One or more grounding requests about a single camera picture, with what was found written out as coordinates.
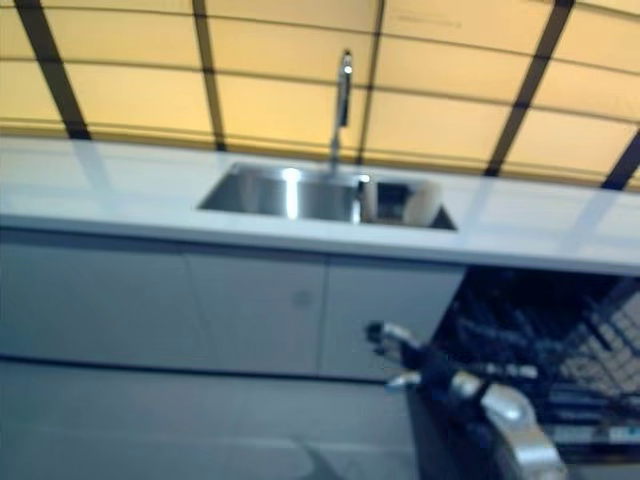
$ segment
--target stainless steel sink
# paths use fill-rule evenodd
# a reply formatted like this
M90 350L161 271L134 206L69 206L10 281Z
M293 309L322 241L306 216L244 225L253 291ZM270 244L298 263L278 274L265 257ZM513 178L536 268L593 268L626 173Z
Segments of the stainless steel sink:
M200 208L357 222L358 177L236 165Z
M361 191L367 175L296 168L234 165L200 204L200 209L266 214L289 219L366 223ZM371 223L402 225L411 185L379 181L378 218ZM430 228L455 230L444 208Z

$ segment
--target backlit panel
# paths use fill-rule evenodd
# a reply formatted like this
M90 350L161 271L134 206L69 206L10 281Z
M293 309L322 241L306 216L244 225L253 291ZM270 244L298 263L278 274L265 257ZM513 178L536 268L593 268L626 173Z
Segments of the backlit panel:
M75 64L67 71L91 131L211 137L198 73Z
M40 0L45 7L76 7L150 12L192 13L189 0Z
M20 15L13 8L0 11L0 58L35 58Z
M627 190L640 191L640 169L636 169L636 173L629 180Z
M245 21L209 21L216 68L335 82L345 49L354 58L352 80L366 83L371 36Z
M420 155L408 151L365 151L367 165L390 165L437 171L454 171L479 174L486 170L486 159Z
M576 5L554 58L640 73L640 20Z
M309 144L297 144L295 142L260 139L260 138L240 138L236 136L227 137L227 150L229 152L242 152L242 153L263 153L272 154L275 156L303 155L312 160L325 161L329 157L329 145L309 145ZM355 148L341 148L340 149L340 162L351 162L352 158L356 154Z
M206 0L207 13L372 32L376 0Z
M640 76L552 61L534 105L637 121Z
M191 17L85 10L46 15L63 60L200 68Z
M577 0L577 3L640 15L640 1L638 0Z
M366 149L488 160L508 114L503 106L376 92Z
M382 31L533 53L551 2L522 0L389 0Z
M636 130L630 122L529 110L503 172L604 180Z
M336 91L333 87L255 80L218 75L222 116L229 142L240 137L329 145ZM362 127L364 94L351 92L349 123L341 129L345 147L357 147Z
M0 125L63 130L60 114L36 62L0 61Z
M375 85L512 102L529 62L521 55L382 38Z

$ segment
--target chrome faucet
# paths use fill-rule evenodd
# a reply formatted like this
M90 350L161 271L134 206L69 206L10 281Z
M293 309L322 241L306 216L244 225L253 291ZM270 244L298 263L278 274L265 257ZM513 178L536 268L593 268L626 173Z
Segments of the chrome faucet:
M347 126L349 114L349 94L351 93L351 52L345 50L338 69L338 97L336 99L336 115L333 122L333 136L331 137L329 160L331 174L338 171L338 154L340 152L340 127Z

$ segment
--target kitchen counter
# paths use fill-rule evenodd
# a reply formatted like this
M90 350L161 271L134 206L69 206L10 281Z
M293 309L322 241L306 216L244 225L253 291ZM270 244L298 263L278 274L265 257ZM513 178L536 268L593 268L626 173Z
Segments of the kitchen counter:
M640 195L379 167L434 180L456 232L202 211L235 162L313 162L201 150L0 137L0 227L463 264L640 273Z

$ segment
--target white cabinet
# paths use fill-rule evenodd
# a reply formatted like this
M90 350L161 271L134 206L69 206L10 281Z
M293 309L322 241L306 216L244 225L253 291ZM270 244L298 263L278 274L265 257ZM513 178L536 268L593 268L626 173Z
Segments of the white cabinet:
M427 263L334 257L329 262L321 375L385 379L399 367L373 354L369 322L394 322L428 340L465 269Z
M367 323L428 339L464 268L2 230L0 354L385 378Z
M317 372L325 257L226 247L185 255L215 368Z
M0 353L211 363L184 260L158 242L2 230Z

